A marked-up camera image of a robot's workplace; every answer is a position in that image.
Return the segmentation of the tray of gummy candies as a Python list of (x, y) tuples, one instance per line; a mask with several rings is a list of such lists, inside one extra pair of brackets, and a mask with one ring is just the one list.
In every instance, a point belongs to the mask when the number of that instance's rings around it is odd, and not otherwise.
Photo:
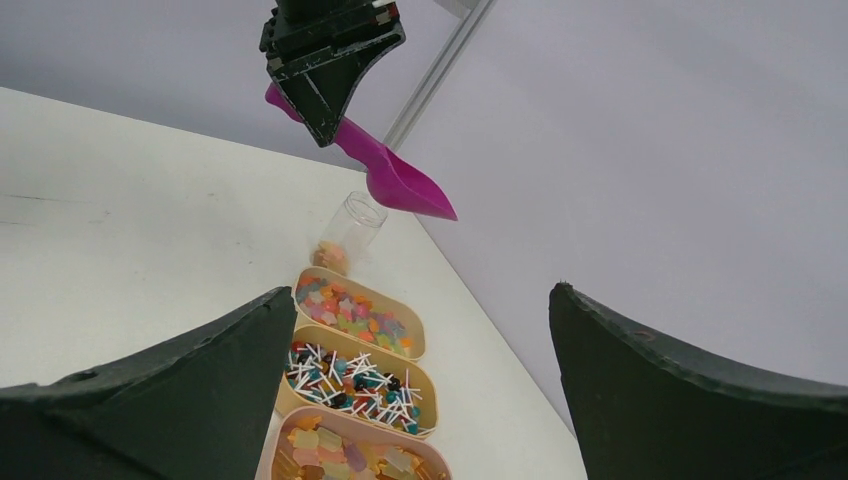
[(423, 323), (410, 307), (329, 269), (304, 269), (292, 296), (301, 324), (334, 329), (413, 362), (426, 352)]

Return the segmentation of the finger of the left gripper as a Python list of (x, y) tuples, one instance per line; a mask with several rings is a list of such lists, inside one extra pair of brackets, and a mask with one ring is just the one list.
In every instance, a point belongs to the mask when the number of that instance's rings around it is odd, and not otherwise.
[(399, 39), (319, 43), (268, 51), (268, 73), (320, 147), (335, 141), (342, 119), (364, 75)]

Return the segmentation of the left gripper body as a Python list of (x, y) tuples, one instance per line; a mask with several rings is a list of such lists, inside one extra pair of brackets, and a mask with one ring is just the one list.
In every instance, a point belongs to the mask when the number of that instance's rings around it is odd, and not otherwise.
[(273, 73), (348, 64), (367, 70), (405, 40), (394, 1), (278, 1), (259, 50)]

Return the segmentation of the clear plastic jar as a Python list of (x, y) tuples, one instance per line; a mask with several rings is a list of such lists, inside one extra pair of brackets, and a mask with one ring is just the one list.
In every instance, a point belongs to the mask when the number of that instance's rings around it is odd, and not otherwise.
[(387, 218), (388, 210), (370, 194), (351, 192), (320, 235), (310, 255), (311, 265), (348, 275)]

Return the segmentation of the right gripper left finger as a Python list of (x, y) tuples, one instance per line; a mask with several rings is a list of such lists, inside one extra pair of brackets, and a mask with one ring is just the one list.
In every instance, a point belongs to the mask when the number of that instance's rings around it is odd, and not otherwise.
[(251, 479), (297, 313), (278, 287), (49, 385), (1, 392), (5, 479)]

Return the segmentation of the tray of popsicle candies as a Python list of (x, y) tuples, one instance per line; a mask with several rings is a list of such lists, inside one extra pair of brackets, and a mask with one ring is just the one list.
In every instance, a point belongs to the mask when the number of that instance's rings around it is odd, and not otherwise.
[(427, 443), (322, 410), (300, 407), (274, 421), (257, 479), (450, 479)]

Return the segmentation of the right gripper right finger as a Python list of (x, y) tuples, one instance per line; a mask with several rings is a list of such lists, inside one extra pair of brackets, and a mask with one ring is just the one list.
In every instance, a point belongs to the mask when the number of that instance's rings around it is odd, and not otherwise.
[(845, 387), (716, 355), (564, 282), (549, 327), (589, 478), (846, 477)]

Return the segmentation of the magenta plastic scoop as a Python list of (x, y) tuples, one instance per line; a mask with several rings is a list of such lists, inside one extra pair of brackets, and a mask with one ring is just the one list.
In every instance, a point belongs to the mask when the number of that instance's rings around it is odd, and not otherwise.
[(435, 181), (349, 118), (341, 118), (332, 145), (366, 167), (366, 187), (380, 205), (449, 221), (458, 219)]

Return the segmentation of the tray of lollipop candies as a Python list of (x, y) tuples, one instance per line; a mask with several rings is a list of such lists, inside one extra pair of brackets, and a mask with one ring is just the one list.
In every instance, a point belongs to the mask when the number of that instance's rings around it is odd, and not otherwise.
[(317, 406), (416, 438), (438, 426), (434, 385), (418, 365), (321, 326), (294, 330), (275, 410)]

